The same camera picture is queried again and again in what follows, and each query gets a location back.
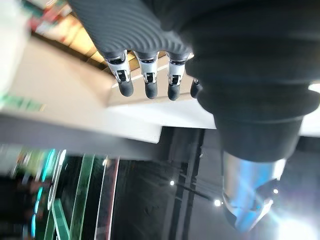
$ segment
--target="robotic hand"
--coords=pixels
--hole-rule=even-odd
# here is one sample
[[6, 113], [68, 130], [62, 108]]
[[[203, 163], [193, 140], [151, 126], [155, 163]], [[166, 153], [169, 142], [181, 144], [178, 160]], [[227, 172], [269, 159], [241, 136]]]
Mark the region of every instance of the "robotic hand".
[[296, 147], [303, 117], [320, 103], [319, 94], [308, 89], [320, 77], [320, 28], [315, 24], [320, 4], [314, 0], [69, 3], [125, 96], [133, 92], [126, 54], [114, 53], [136, 52], [146, 95], [154, 98], [156, 53], [166, 51], [171, 100], [179, 95], [185, 62], [194, 53], [186, 71], [195, 79], [192, 96], [213, 114], [221, 136], [225, 214], [237, 230], [249, 231], [270, 209], [273, 185]]

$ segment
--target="silver metal cylinder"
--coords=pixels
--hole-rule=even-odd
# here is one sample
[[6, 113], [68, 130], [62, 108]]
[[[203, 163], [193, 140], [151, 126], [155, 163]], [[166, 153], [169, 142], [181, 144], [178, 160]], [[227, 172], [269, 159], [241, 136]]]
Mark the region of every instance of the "silver metal cylinder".
[[286, 159], [258, 162], [223, 153], [223, 200], [227, 210], [236, 218], [235, 229], [249, 231], [269, 212], [273, 204], [271, 194], [261, 195], [258, 188], [279, 180], [285, 165]]
[[181, 84], [182, 77], [185, 73], [185, 65], [184, 64], [173, 64], [169, 61], [169, 70], [168, 70], [168, 79], [169, 84], [179, 86]]
[[[111, 62], [118, 59], [120, 60], [119, 63], [115, 64]], [[117, 58], [112, 58], [112, 59], [106, 59], [106, 62], [118, 83], [129, 82], [131, 80], [127, 50], [123, 52], [122, 56], [119, 56]]]
[[139, 57], [138, 52], [134, 53], [139, 61], [141, 74], [143, 75], [144, 82], [147, 84], [155, 83], [157, 81], [158, 74], [158, 52], [152, 58], [149, 59], [142, 59]]

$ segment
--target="black fingertip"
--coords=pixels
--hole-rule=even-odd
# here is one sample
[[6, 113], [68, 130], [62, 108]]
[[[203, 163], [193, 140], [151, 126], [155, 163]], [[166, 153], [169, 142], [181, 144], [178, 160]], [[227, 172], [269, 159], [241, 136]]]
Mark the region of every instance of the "black fingertip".
[[134, 93], [134, 85], [132, 81], [119, 82], [120, 93], [125, 97], [130, 97]]
[[157, 82], [152, 83], [144, 83], [145, 87], [145, 95], [148, 97], [148, 99], [154, 99], [158, 94], [158, 85]]
[[199, 83], [195, 83], [192, 81], [191, 88], [190, 88], [190, 95], [194, 99], [198, 97], [198, 93], [202, 90], [202, 86]]
[[171, 101], [175, 101], [180, 95], [180, 85], [168, 85], [168, 97]]

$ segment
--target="black rubber cover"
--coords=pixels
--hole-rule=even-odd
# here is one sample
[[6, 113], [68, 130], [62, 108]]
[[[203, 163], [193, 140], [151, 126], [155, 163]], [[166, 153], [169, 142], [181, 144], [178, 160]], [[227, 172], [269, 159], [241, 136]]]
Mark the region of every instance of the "black rubber cover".
[[180, 85], [168, 84], [168, 98], [171, 101], [175, 101], [179, 98], [179, 95], [180, 95]]
[[148, 99], [154, 99], [158, 94], [157, 82], [155, 82], [155, 83], [144, 82], [144, 89], [145, 89], [145, 95], [148, 97]]
[[303, 116], [320, 97], [320, 2], [314, 0], [143, 0], [191, 44], [188, 75], [214, 115], [224, 149], [250, 161], [276, 161], [295, 149]]
[[152, 59], [157, 56], [157, 52], [138, 52], [136, 51], [135, 54], [137, 55], [138, 58], [141, 60], [146, 60], [146, 59]]
[[189, 52], [184, 53], [184, 54], [167, 52], [167, 54], [169, 55], [169, 58], [171, 60], [186, 60], [190, 55]]
[[159, 20], [141, 0], [68, 2], [105, 59], [116, 57], [124, 50], [140, 53], [191, 52], [176, 33], [161, 29]]
[[134, 93], [132, 81], [122, 81], [119, 83], [119, 89], [123, 96], [130, 97]]
[[190, 88], [190, 95], [191, 97], [193, 97], [194, 99], [196, 99], [198, 97], [198, 93], [202, 90], [201, 85], [198, 83], [195, 83], [194, 81], [192, 81], [191, 84], [191, 88]]

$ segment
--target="ceiling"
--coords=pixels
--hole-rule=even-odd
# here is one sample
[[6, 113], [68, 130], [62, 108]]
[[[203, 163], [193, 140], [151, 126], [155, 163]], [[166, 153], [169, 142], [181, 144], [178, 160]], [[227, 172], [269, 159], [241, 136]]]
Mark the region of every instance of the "ceiling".
[[[87, 57], [87, 63], [98, 67], [106, 73], [112, 74], [107, 62], [97, 51], [87, 31], [72, 12], [61, 19], [56, 25], [48, 28], [46, 31], [40, 31], [37, 29], [35, 32], [33, 32], [33, 35], [64, 50], [65, 52], [71, 53], [72, 50], [74, 50], [80, 53], [82, 57]], [[164, 55], [166, 55], [166, 53], [161, 51], [159, 53], [159, 58], [163, 57]], [[131, 71], [138, 69], [139, 62], [134, 52], [129, 50], [127, 57]]]

